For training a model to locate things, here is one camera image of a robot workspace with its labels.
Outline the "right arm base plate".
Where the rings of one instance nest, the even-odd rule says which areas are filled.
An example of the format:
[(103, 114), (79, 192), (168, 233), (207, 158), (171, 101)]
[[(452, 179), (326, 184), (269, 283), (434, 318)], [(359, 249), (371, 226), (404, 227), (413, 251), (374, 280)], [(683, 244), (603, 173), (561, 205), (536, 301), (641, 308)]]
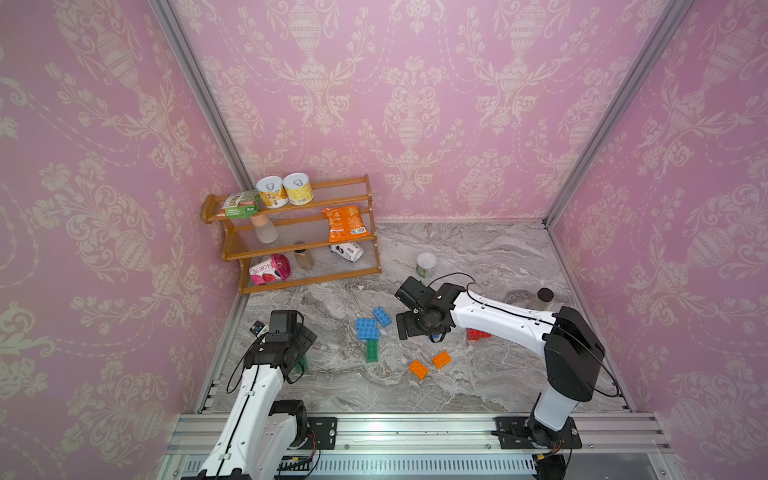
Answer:
[(572, 417), (563, 428), (555, 431), (540, 422), (524, 416), (500, 416), (494, 418), (491, 434), (499, 439), (503, 450), (555, 450), (558, 447), (581, 449), (583, 444)]

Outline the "red lego brick front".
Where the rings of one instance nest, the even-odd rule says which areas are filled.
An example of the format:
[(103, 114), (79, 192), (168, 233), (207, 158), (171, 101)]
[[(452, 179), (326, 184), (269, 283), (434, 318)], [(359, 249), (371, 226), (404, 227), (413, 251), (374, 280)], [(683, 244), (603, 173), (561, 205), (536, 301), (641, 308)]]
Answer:
[(468, 341), (478, 341), (481, 339), (487, 339), (492, 337), (490, 333), (477, 330), (477, 329), (467, 329), (466, 336)]

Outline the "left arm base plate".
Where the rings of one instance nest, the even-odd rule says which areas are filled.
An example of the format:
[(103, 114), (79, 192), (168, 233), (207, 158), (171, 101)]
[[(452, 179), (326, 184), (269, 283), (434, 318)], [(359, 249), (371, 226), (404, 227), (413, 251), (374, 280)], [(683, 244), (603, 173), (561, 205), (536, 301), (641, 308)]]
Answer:
[(334, 450), (338, 432), (338, 418), (310, 416), (306, 424), (305, 440), (301, 449)]

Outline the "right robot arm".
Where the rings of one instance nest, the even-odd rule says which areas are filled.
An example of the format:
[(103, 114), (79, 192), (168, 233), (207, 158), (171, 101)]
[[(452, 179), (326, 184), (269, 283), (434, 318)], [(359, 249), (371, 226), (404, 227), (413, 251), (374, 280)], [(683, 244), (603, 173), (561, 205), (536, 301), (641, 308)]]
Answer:
[(425, 336), (439, 343), (456, 328), (479, 330), (520, 345), (544, 359), (547, 383), (520, 432), (535, 447), (570, 448), (571, 414), (592, 400), (605, 348), (582, 314), (531, 310), (493, 301), (467, 287), (444, 283), (434, 290), (414, 277), (395, 293), (406, 307), (396, 315), (399, 338)]

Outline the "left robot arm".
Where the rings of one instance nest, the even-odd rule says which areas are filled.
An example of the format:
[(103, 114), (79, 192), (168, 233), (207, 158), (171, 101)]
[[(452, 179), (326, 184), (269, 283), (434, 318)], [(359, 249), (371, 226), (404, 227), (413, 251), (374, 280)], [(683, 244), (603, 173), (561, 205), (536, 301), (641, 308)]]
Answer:
[(273, 479), (284, 454), (308, 437), (301, 400), (277, 399), (292, 384), (316, 335), (296, 310), (274, 310), (242, 357), (237, 398), (198, 479)]

